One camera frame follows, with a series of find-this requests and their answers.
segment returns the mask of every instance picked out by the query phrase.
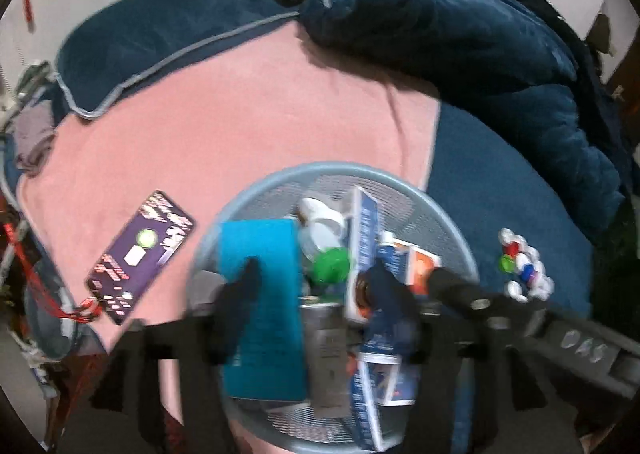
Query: pink towel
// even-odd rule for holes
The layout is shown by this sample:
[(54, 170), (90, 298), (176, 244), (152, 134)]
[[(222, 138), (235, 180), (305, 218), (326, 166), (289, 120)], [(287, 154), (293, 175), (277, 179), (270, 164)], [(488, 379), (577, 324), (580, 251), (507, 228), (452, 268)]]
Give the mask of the pink towel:
[[(198, 224), (134, 309), (150, 324), (185, 308), (191, 259), (238, 193), (285, 167), (351, 161), (423, 188), (439, 113), (434, 88), (321, 50), (296, 22), (181, 69), (90, 123), (67, 116), (18, 199), (74, 300), (140, 203), (163, 190)], [(110, 350), (124, 326), (92, 327)]]

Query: green bottle cap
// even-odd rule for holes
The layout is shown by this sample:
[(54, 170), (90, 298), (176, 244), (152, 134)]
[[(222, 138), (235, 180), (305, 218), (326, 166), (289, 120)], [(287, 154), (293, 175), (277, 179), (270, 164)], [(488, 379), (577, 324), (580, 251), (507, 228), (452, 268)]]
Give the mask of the green bottle cap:
[(351, 262), (346, 248), (330, 248), (314, 259), (312, 278), (318, 283), (336, 284), (349, 277)]
[(500, 257), (500, 269), (505, 273), (513, 273), (515, 270), (515, 262), (513, 258), (507, 254)]

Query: clothing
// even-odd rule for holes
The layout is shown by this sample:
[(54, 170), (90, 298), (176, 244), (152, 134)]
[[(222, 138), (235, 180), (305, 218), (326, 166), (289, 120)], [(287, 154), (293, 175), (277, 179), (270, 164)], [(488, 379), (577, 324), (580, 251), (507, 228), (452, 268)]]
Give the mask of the clothing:
[(14, 120), (17, 167), (29, 177), (37, 176), (49, 158), (55, 136), (49, 100), (23, 109)]

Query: bed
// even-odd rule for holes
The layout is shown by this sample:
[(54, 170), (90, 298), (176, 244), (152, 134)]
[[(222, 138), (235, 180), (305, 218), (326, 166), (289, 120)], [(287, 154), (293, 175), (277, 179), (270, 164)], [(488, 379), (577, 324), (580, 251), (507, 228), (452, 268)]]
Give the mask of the bed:
[[(65, 41), (38, 93), (58, 126), (50, 162), (22, 177), (9, 135), (6, 183), (76, 303), (156, 188), (204, 230), (260, 177), (337, 160), (425, 190), (492, 291), (506, 281), (498, 231), (525, 236), (552, 303), (588, 316), (594, 245), (637, 186), (615, 118), (594, 122), (606, 105), (576, 100), (589, 65), (516, 0), (123, 0)], [(197, 241), (134, 316), (180, 318)], [(106, 351), (122, 332), (106, 317), (91, 327)], [(164, 397), (179, 416), (175, 387)]]

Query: bottle cap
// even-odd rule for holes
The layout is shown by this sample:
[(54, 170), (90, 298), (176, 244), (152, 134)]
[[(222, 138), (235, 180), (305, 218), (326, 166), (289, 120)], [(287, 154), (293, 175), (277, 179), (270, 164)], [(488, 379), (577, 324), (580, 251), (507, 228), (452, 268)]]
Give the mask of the bottle cap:
[(298, 232), (298, 243), (304, 256), (313, 262), (320, 252), (340, 247), (340, 240), (326, 225), (315, 221)]
[(393, 246), (395, 238), (396, 236), (392, 231), (381, 231), (378, 236), (378, 243), (380, 246)]
[(529, 282), (529, 280), (535, 274), (535, 272), (536, 271), (533, 269), (533, 264), (526, 264), (525, 267), (522, 269), (522, 272), (520, 274), (520, 279), (523, 282)]
[(533, 263), (540, 260), (540, 253), (533, 246), (527, 246), (524, 249), (524, 254), (529, 257), (529, 260)]
[(298, 203), (298, 213), (304, 225), (318, 222), (328, 227), (340, 239), (347, 227), (344, 216), (337, 210), (315, 198), (302, 198)]
[(349, 277), (351, 262), (346, 248), (331, 248), (319, 253), (314, 259), (312, 277), (325, 284), (344, 282)]
[(524, 255), (524, 253), (517, 254), (516, 257), (515, 257), (515, 262), (516, 262), (516, 272), (518, 274), (522, 273), (522, 271), (524, 270), (524, 267), (527, 264), (531, 264), (530, 261), (529, 261), (529, 257)]
[(527, 240), (521, 235), (518, 235), (518, 234), (514, 235), (513, 242), (518, 243), (518, 248), (520, 250), (524, 250), (527, 247)]
[(500, 257), (500, 269), (505, 273), (513, 273), (515, 268), (515, 263), (513, 262), (513, 257), (504, 254)]
[(518, 246), (518, 243), (514, 241), (513, 243), (507, 244), (507, 246), (504, 247), (504, 253), (505, 255), (513, 258), (518, 254), (519, 249), (520, 247)]
[(540, 274), (534, 270), (531, 277), (529, 277), (529, 280), (527, 280), (527, 287), (529, 289), (535, 289), (538, 285), (540, 277)]
[(513, 232), (509, 228), (503, 228), (498, 233), (498, 240), (503, 246), (508, 246), (513, 242)]
[(547, 277), (546, 275), (542, 275), (542, 278), (540, 279), (540, 283), (538, 284), (538, 289), (548, 295), (551, 295), (554, 292), (555, 288), (556, 287), (554, 285), (553, 280), (550, 277)]
[(504, 293), (505, 295), (517, 299), (522, 296), (522, 286), (519, 282), (515, 280), (510, 280), (507, 284), (504, 285)]
[(536, 298), (540, 300), (547, 300), (549, 298), (549, 294), (545, 291), (542, 291), (541, 289), (535, 288), (529, 290), (529, 293), (527, 293), (527, 297), (530, 299)]
[(533, 269), (540, 275), (545, 275), (545, 265), (542, 264), (542, 262), (540, 262), (539, 260), (534, 261)]

